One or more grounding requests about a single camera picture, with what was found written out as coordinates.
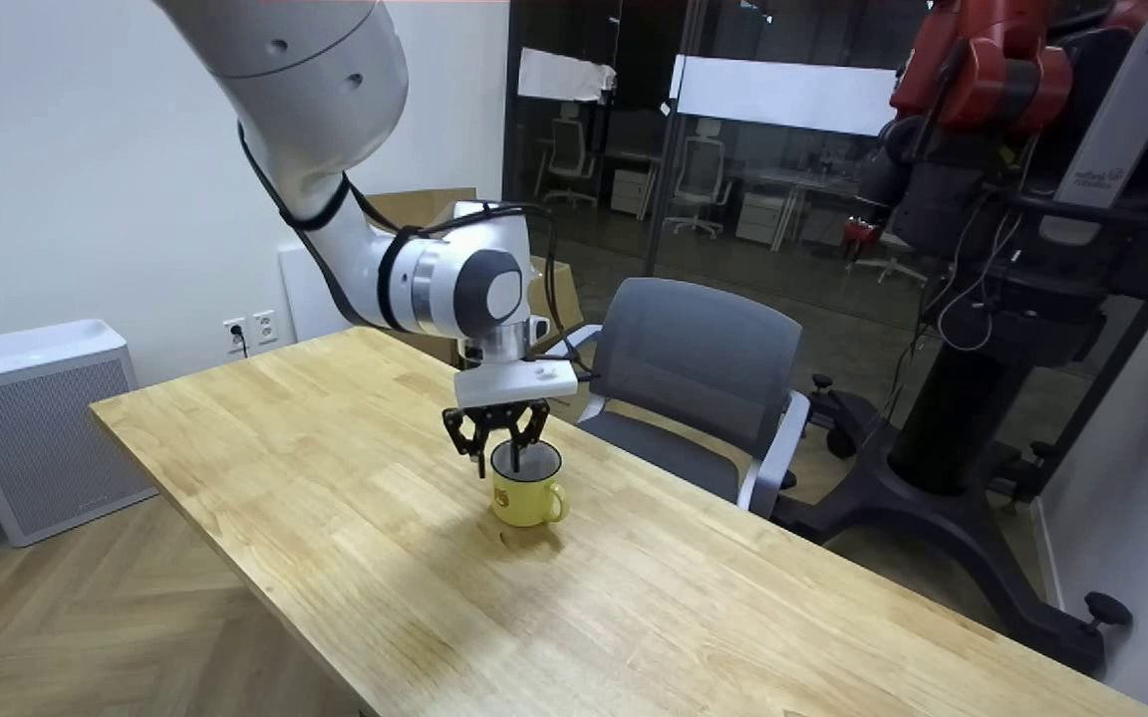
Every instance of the herringbone floor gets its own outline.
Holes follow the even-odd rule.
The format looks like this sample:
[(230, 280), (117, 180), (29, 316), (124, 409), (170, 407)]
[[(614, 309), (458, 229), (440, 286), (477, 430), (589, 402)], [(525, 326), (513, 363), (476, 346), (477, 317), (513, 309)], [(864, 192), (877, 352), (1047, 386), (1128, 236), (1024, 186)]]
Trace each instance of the herringbone floor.
[(162, 498), (0, 545), (0, 717), (356, 707)]

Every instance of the chair backrest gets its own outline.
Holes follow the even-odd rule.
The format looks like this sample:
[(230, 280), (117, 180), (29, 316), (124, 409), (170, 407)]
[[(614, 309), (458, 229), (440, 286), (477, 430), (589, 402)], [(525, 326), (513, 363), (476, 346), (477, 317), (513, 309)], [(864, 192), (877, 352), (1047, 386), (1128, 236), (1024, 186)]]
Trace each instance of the chair backrest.
[(587, 167), (587, 128), (577, 123), (577, 114), (563, 114), (555, 128), (555, 148), (550, 148), (550, 176), (582, 176)]
[(725, 186), (725, 144), (713, 134), (691, 134), (682, 144), (678, 196), (719, 203)]
[(802, 321), (752, 297), (627, 280), (602, 326), (589, 389), (761, 452), (788, 402), (796, 344)]

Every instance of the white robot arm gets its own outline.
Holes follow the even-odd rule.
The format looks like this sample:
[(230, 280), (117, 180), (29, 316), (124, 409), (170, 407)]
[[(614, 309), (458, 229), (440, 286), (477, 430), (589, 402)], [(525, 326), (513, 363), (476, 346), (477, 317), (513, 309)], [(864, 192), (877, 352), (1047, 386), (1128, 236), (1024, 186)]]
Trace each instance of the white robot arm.
[(240, 110), (250, 167), (352, 321), (466, 338), (458, 418), (517, 432), (523, 407), (577, 389), (569, 363), (525, 363), (531, 236), (513, 205), (458, 203), (444, 225), (375, 229), (348, 167), (399, 123), (405, 57), (381, 0), (158, 0)]

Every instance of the yellow cup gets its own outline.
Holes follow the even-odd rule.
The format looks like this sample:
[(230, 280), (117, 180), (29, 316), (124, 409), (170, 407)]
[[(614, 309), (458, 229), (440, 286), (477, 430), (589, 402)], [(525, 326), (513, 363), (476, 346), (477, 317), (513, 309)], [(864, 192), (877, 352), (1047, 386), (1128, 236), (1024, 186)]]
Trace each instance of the yellow cup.
[(565, 516), (565, 490), (559, 486), (563, 452), (547, 440), (512, 440), (490, 451), (490, 510), (508, 524), (547, 524)]

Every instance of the wall outlet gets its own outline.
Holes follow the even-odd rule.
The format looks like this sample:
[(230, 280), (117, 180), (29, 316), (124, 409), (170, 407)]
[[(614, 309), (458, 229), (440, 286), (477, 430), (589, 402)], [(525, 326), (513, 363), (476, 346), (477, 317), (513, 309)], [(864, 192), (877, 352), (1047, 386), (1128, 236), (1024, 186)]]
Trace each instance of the wall outlet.
[(240, 316), (225, 317), (225, 346), (228, 359), (248, 359), (250, 346)]
[(250, 316), (250, 336), (256, 336), (256, 346), (280, 346), (280, 316), (275, 309), (256, 309)]

